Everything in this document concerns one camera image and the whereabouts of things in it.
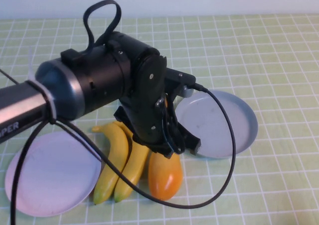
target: silver metal tube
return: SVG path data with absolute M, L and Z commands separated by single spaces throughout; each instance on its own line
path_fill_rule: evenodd
M 45 119 L 46 101 L 28 83 L 0 89 L 0 144 Z

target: white wall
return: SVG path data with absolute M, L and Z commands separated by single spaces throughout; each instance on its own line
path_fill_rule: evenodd
M 101 0 L 0 0 L 0 18 L 81 17 Z M 115 0 L 123 17 L 319 12 L 319 0 Z M 104 17 L 100 9 L 93 16 Z

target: toy banana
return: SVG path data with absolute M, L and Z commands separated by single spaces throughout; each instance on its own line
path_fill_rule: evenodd
M 95 126 L 92 131 L 105 134 L 111 144 L 108 158 L 118 170 L 122 171 L 129 154 L 128 140 L 123 130 L 115 123 L 108 123 L 103 126 Z M 94 204 L 100 204 L 109 199 L 118 179 L 119 176 L 106 165 L 94 189 Z
M 114 124 L 121 127 L 132 142 L 132 152 L 122 173 L 128 180 L 136 185 L 142 175 L 150 149 L 133 141 L 133 133 L 122 122 L 115 121 Z M 133 189 L 129 185 L 127 185 L 122 179 L 119 179 L 114 190 L 115 202 L 120 202 L 123 199 L 126 199 L 130 196 L 132 191 Z

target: orange mango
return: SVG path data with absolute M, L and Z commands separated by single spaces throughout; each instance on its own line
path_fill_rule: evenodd
M 160 153 L 151 154 L 148 171 L 151 195 L 160 200 L 169 200 L 180 189 L 183 181 L 183 170 L 178 154 L 170 159 Z

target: light blue plate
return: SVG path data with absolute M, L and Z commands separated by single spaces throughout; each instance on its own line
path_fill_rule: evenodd
M 254 142 L 258 122 L 253 110 L 239 97 L 222 91 L 214 91 L 225 108 L 232 124 L 236 154 L 243 152 Z M 198 155 L 211 158 L 229 158 L 232 142 L 226 119 L 218 104 L 209 94 L 199 92 L 183 99 L 176 108 L 178 121 L 201 140 Z

